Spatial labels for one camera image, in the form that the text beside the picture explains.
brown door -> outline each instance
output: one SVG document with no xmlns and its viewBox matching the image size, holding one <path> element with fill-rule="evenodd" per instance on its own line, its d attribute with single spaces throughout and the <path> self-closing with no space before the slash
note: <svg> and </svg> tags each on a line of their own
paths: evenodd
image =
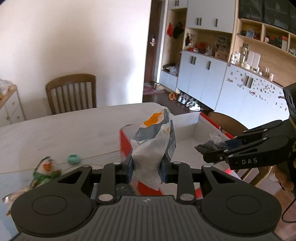
<svg viewBox="0 0 296 241">
<path fill-rule="evenodd" d="M 159 0 L 152 0 L 151 2 L 144 82 L 153 81 L 161 5 L 162 2 Z"/>
</svg>

table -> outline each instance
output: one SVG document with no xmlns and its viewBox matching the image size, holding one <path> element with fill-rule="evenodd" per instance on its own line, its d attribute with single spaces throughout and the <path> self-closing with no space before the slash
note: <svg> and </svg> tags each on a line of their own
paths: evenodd
<svg viewBox="0 0 296 241">
<path fill-rule="evenodd" d="M 96 168 L 121 160 L 120 128 L 144 122 L 159 106 L 140 103 L 100 107 L 1 127 L 0 197 L 28 186 L 33 169 L 46 156 L 55 159 L 62 170 L 70 167 L 70 154 L 78 154 L 82 164 L 94 164 Z M 0 202 L 0 241 L 18 233 L 12 219 L 5 217 L 7 207 Z"/>
</svg>

rug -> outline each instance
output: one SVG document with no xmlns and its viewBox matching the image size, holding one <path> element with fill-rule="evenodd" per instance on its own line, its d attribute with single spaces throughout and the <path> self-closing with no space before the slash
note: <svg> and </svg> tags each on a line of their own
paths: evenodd
<svg viewBox="0 0 296 241">
<path fill-rule="evenodd" d="M 143 95 L 153 95 L 165 93 L 165 90 L 155 90 L 153 88 L 153 83 L 144 83 Z"/>
</svg>

black cable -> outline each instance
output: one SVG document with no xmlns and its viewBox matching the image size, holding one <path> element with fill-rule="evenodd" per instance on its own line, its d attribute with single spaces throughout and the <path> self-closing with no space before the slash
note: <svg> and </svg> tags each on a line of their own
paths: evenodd
<svg viewBox="0 0 296 241">
<path fill-rule="evenodd" d="M 296 201 L 296 198 L 291 202 L 291 204 L 286 208 L 286 210 L 283 212 L 283 215 L 281 216 L 281 219 L 285 223 L 296 223 L 296 221 L 287 221 L 284 219 L 285 213 L 288 211 L 288 209 L 293 205 L 293 203 Z"/>
</svg>

red and white box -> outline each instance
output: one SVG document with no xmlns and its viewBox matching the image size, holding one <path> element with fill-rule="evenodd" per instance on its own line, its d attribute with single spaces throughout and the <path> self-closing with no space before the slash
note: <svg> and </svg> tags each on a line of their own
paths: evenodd
<svg viewBox="0 0 296 241">
<path fill-rule="evenodd" d="M 172 116 L 171 120 L 173 120 L 177 145 L 171 162 L 180 161 L 189 164 L 191 168 L 200 169 L 206 162 L 203 160 L 202 154 L 194 148 L 195 146 L 205 143 L 213 134 L 220 136 L 225 141 L 233 139 L 229 133 L 222 133 L 220 126 L 201 112 Z M 123 161 L 131 151 L 130 140 L 134 137 L 141 124 L 131 124 L 120 129 L 120 149 Z M 225 162 L 217 163 L 214 166 L 239 178 L 234 171 L 229 169 L 228 164 Z M 174 195 L 176 197 L 177 193 L 177 184 L 175 183 L 162 183 L 159 190 L 155 191 L 133 178 L 131 186 L 137 194 L 142 196 Z M 199 183 L 194 183 L 194 187 L 196 197 L 201 198 Z"/>
</svg>

